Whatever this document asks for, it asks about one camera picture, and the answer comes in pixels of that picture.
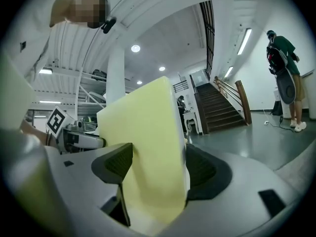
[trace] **gray floor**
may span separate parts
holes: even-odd
[[[187,136],[189,143],[207,146],[243,157],[256,159],[272,170],[278,170],[300,155],[316,139],[316,121],[303,116],[307,128],[300,133],[265,126],[264,113],[252,112],[252,125],[231,128],[198,136]],[[268,116],[273,125],[278,125],[279,117]],[[290,121],[284,120],[282,127],[289,128]]]
[[[316,141],[311,143],[297,158],[276,171],[276,174],[288,182],[300,194],[304,194],[316,171]]]

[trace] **khaki shorts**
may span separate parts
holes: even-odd
[[[305,98],[305,91],[303,87],[303,81],[300,75],[292,75],[295,89],[296,89],[296,98],[295,101],[302,101]]]

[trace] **staircase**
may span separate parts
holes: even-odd
[[[210,83],[197,87],[209,132],[246,125],[230,102]]]

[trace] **yellow foam block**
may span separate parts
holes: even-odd
[[[108,146],[133,143],[133,164],[123,181],[127,211],[141,210],[169,224],[186,200],[185,141],[171,84],[159,78],[97,114]]]

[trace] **white ceiling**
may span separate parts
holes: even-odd
[[[204,26],[198,10],[199,6],[190,6],[155,24],[135,41],[141,47],[140,52],[133,53],[130,47],[126,48],[125,71],[132,79],[148,83],[169,76],[178,71],[175,61],[204,48]]]
[[[51,33],[47,63],[54,73],[38,76],[33,85],[38,99],[63,98],[63,103],[74,104],[81,67],[86,73],[95,69],[106,72],[108,55],[117,40],[126,47],[125,85],[130,90],[138,87],[138,80],[148,83],[162,75],[172,78],[178,72],[204,68],[206,43],[201,1],[204,0],[110,0],[112,15],[118,22],[107,35],[66,23],[57,25]],[[212,1],[213,71],[220,74],[225,71],[225,63],[237,54],[234,44],[238,45],[242,31],[251,26],[257,0]],[[141,51],[131,52],[132,44],[140,45]],[[160,72],[160,66],[166,70]]]

